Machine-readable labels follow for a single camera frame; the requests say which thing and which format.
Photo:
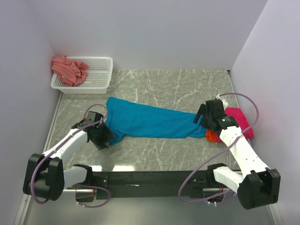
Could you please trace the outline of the blue t shirt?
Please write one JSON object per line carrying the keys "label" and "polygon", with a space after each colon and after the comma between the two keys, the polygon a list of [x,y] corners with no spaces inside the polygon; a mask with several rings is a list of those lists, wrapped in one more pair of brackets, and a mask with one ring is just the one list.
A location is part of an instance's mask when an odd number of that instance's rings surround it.
{"label": "blue t shirt", "polygon": [[194,113],[153,107],[110,97],[105,124],[115,136],[110,145],[125,136],[147,138],[203,138],[206,129],[193,122]]}

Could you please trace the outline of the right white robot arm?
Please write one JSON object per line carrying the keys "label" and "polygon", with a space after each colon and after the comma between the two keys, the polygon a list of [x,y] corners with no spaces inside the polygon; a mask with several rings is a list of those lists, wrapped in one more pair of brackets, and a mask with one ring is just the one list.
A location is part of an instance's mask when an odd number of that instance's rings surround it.
{"label": "right white robot arm", "polygon": [[237,120],[225,113],[220,99],[201,104],[193,122],[200,122],[204,128],[215,132],[240,167],[241,174],[225,164],[208,166],[206,183],[209,186],[227,186],[237,194],[239,202],[247,210],[278,202],[280,173],[277,169],[270,169],[258,157]]}

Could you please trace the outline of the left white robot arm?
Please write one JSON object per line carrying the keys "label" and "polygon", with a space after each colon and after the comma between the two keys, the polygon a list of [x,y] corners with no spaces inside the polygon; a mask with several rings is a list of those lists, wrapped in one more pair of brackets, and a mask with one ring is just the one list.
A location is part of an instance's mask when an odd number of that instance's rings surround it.
{"label": "left white robot arm", "polygon": [[104,115],[89,111],[54,147],[43,154],[32,154],[27,163],[23,193],[42,203],[41,199],[45,202],[56,201],[64,189],[74,185],[82,188],[95,185],[90,165],[75,164],[66,169],[64,163],[88,142],[92,142],[98,150],[108,147],[107,144],[114,135],[104,120]]}

